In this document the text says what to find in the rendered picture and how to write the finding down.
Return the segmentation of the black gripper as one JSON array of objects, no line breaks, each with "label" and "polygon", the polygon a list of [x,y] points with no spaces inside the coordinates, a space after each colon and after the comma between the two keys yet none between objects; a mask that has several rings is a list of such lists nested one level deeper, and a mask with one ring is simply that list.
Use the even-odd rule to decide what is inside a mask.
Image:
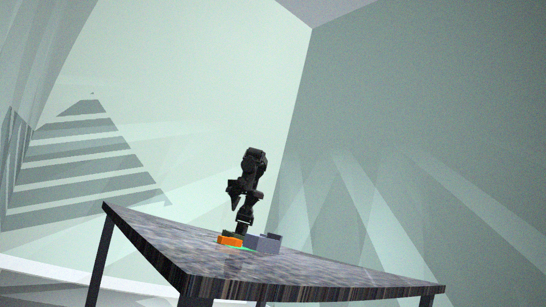
[{"label": "black gripper", "polygon": [[[248,176],[248,175],[242,175],[240,178],[244,178],[246,180],[246,189],[240,187],[226,187],[225,192],[230,196],[231,198],[231,209],[234,211],[241,199],[240,195],[245,194],[249,195],[246,196],[246,206],[245,206],[245,214],[247,214],[250,209],[259,201],[259,199],[263,199],[264,194],[260,191],[253,190],[253,184],[256,184],[256,181],[254,177]],[[245,193],[246,192],[246,193]]]}]

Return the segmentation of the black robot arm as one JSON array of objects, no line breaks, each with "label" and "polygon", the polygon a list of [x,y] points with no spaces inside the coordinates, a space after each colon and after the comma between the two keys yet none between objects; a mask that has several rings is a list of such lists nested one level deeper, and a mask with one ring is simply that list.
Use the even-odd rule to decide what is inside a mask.
[{"label": "black robot arm", "polygon": [[[256,190],[259,178],[264,174],[267,168],[268,160],[266,158],[266,153],[263,152],[263,150],[249,147],[249,149],[246,150],[242,159],[243,159],[241,161],[241,168],[243,170],[242,175],[248,175],[255,178],[254,181],[256,181],[256,184],[253,184],[252,189]],[[246,189],[246,180],[240,177],[238,177],[237,180],[228,179],[227,187],[230,187],[230,186],[235,188],[242,186],[242,188]],[[243,236],[245,236],[245,233],[247,233],[248,226],[252,226],[254,222],[253,208],[250,209],[250,211],[247,214],[244,213],[246,201],[247,200],[245,199],[244,205],[241,206],[239,210],[237,211],[235,221],[238,223],[237,223],[235,232],[232,231],[233,233],[236,233],[238,235],[243,235]],[[250,224],[240,222],[238,220],[248,222]]]}]

